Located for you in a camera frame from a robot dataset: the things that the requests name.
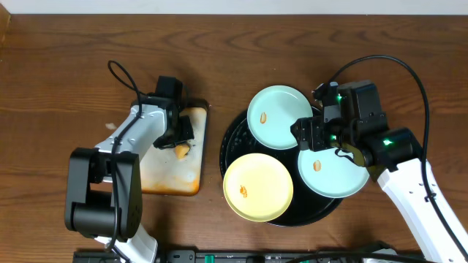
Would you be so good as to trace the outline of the green and yellow sponge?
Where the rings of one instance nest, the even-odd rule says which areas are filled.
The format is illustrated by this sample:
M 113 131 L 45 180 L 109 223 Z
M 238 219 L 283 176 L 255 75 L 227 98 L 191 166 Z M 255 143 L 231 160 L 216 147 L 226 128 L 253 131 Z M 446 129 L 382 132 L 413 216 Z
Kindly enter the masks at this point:
M 191 147 L 188 144 L 184 143 L 184 144 L 177 145 L 174 148 L 174 153 L 177 159 L 183 159 L 188 154 L 188 152 L 190 152 L 190 150 L 191 150 Z

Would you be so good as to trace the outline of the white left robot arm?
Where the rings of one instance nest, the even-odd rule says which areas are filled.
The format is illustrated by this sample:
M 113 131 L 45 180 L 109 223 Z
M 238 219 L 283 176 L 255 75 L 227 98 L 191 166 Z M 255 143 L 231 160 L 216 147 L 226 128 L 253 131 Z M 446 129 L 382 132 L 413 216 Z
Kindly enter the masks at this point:
M 94 148 L 69 158 L 64 223 L 105 244 L 124 262 L 154 262 L 157 241 L 141 225 L 140 160 L 151 146 L 173 148 L 193 137 L 180 99 L 144 96 L 127 119 Z

